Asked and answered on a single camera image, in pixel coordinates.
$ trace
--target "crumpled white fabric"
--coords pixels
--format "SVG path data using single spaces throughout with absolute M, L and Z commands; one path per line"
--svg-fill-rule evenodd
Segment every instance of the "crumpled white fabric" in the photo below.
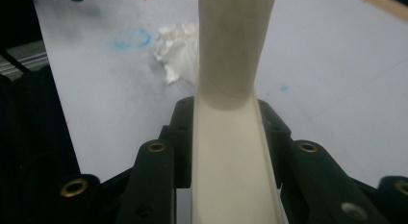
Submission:
M 156 59 L 166 70 L 166 82 L 181 78 L 195 84 L 198 52 L 198 24 L 178 24 L 158 30 Z

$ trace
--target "blue ink mark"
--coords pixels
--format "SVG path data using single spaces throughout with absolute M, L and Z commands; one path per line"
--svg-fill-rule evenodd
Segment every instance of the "blue ink mark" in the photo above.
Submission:
M 280 87 L 280 89 L 281 89 L 281 91 L 288 91 L 289 85 L 285 83 L 284 85 L 282 85 L 282 86 Z
M 126 29 L 119 32 L 114 40 L 117 49 L 142 48 L 150 43 L 152 36 L 144 29 Z

